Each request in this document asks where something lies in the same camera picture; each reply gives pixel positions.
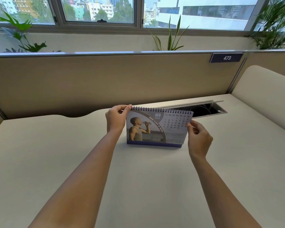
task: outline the window frame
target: window frame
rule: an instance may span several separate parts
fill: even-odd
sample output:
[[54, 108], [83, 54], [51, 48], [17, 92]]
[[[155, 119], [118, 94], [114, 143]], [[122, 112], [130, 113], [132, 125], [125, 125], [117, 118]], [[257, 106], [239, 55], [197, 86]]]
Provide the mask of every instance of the window frame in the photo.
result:
[[[34, 33], [72, 33], [72, 34], [133, 34], [150, 35], [148, 30], [143, 27], [144, 0], [133, 0], [134, 23], [101, 23], [101, 22], [81, 22], [66, 21], [63, 6], [60, 0], [48, 0], [50, 10], [53, 15], [54, 23], [33, 24], [28, 32]], [[252, 14], [243, 31], [238, 30], [208, 30], [208, 29], [187, 29], [187, 36], [237, 36], [244, 37], [253, 32], [256, 24], [256, 16], [265, 7], [268, 0], [258, 0]], [[6, 23], [0, 23], [0, 27], [6, 27]], [[168, 35], [169, 29], [148, 28], [152, 34]]]

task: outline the cubicle number plate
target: cubicle number plate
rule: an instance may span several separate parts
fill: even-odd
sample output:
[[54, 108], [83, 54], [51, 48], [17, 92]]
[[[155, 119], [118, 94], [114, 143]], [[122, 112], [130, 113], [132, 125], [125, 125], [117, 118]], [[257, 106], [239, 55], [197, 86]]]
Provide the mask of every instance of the cubicle number plate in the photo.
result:
[[214, 53], [212, 54], [210, 63], [239, 62], [242, 57], [243, 53]]

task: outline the desk calendar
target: desk calendar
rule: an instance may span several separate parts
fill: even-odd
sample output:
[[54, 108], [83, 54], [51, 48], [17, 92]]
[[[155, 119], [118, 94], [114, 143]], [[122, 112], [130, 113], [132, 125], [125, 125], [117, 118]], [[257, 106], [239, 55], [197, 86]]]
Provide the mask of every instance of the desk calendar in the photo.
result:
[[181, 147], [192, 111], [132, 107], [127, 116], [127, 144]]

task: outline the spiral binding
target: spiral binding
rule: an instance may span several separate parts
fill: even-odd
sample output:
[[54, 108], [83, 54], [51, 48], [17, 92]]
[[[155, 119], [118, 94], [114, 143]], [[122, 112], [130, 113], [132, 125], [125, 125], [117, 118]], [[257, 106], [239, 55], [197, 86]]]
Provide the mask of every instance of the spiral binding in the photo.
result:
[[193, 113], [192, 111], [188, 111], [188, 110], [148, 108], [148, 107], [139, 107], [139, 106], [132, 106], [131, 110], [154, 111], [154, 112], [165, 112], [165, 113], [180, 113], [180, 114], [192, 114]]

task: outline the white desk surface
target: white desk surface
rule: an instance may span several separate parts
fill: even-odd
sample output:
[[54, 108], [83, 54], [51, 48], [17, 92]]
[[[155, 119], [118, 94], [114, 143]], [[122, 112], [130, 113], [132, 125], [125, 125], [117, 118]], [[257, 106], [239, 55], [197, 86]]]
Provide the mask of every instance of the white desk surface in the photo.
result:
[[[205, 100], [224, 100], [219, 105], [228, 111], [197, 119], [214, 137], [208, 161], [263, 227], [285, 227], [285, 130], [232, 95], [144, 106]], [[0, 228], [30, 224], [106, 133], [105, 112], [0, 125]], [[127, 145], [124, 130], [96, 227], [214, 227], [187, 139], [182, 148]]]

